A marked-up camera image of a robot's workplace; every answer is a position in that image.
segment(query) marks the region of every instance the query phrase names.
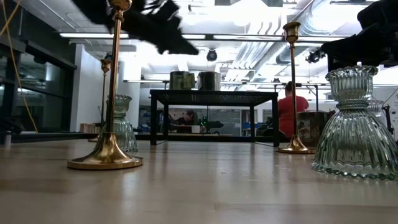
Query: person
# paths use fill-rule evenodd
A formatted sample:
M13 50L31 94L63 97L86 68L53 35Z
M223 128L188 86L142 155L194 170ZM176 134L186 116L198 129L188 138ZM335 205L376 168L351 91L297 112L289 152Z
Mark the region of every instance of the person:
M193 110L188 110L181 118L177 119L175 123L177 125L193 125Z
M289 138L294 133L292 82L288 82L286 85L285 96L285 98L278 101L279 131L282 131ZM297 112L306 111L308 107L308 101L304 97L296 95Z

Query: yellow cable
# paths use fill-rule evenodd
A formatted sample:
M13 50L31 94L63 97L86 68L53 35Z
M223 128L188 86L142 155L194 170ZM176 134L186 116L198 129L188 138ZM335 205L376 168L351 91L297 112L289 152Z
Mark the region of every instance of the yellow cable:
M12 19L12 16L13 16L13 15L11 15L11 17L10 17L9 20L7 20L6 5L5 5L4 3L2 4L2 11L3 11L3 13L4 13L4 20L6 21L6 30L7 30L7 36L8 36L8 43L9 43L9 45L10 45L12 63L14 64L14 70L15 70L16 77L17 77L17 79L18 79L19 88L21 89L21 95L22 95L22 98L24 99L25 107L26 107L27 113L28 113L28 115L29 115L29 118L30 118L30 120L32 121L33 127L35 128L36 133L39 133L38 130L37 130L35 121L33 120L33 117L32 117L32 115L31 115L31 113L30 113L29 107L28 107L28 105L27 105L27 103L26 103L25 94L24 94L24 92L22 91L21 80L20 80L20 78L19 78L19 72L18 72L18 68L17 68L17 63L16 63L15 56L14 56L14 49L12 48L10 31L9 31L9 28L8 28L8 22Z
M18 7L19 7L19 3L21 3L21 0L18 0L17 6L16 6L15 9L13 10L13 12L11 13L9 19L7 19L7 14L6 14L6 12L5 12L5 5L6 5L6 3L5 3L5 2L2 3L2 5L3 5L3 7L4 7L4 10L3 10L3 11L4 11L4 16L6 17L6 24L5 24L4 27L1 29L0 36L2 36L2 34L4 33L4 31L5 31L6 29L8 29L8 24L11 22L11 19L14 17L15 13L17 12Z

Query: black metal table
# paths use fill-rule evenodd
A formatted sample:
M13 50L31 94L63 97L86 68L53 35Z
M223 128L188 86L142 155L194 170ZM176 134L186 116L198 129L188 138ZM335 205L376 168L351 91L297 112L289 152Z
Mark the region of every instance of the black metal table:
M164 105L164 128L163 139L169 140L169 106L247 106L250 108L250 137L230 136L218 137L222 141L246 141L246 142L273 142L274 147L279 146L279 115L278 115L278 93L260 91L195 91L195 90L150 90L150 144L157 144L157 102ZM272 120L274 136L272 138L256 137L254 123L254 107L272 101ZM189 141L214 141L209 136L180 136L176 139Z

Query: ceiling light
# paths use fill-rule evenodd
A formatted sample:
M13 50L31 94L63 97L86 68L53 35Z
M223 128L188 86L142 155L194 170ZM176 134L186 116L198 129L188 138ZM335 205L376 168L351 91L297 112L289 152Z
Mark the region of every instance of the ceiling light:
M124 80L124 82L130 82L130 83L165 83L168 81L162 81L162 80Z
M102 33L60 33L61 37L83 39L112 39L113 34ZM120 34L121 39L129 38L128 34Z
M200 39L203 40L206 38L206 35L203 34L182 34L182 37L185 39Z
M242 40L242 41L268 41L268 42L280 42L285 41L284 35L214 35L216 40ZM330 42L335 40L341 40L346 37L342 36L300 36L298 38L298 43L300 42Z
M221 84L241 85L243 82L221 82Z

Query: ribbed glass vase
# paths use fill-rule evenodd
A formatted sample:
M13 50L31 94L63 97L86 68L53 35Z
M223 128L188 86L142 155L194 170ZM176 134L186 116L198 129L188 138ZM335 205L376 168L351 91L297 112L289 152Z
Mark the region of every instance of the ribbed glass vase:
M131 97L124 95L116 95L114 102L114 120L113 120L113 131L116 133L116 139L118 140L118 146L124 152L137 152L137 140L134 135L134 131L126 119L126 113L129 110ZM99 137L102 138L102 133L106 129L105 123L102 128Z
M380 117L381 108L384 102L380 100L368 100L368 103L369 103L368 111L372 113L374 116Z
M354 66L326 79L338 101L318 143L312 168L329 174L370 179L398 178L398 148L387 128L367 110L377 68Z

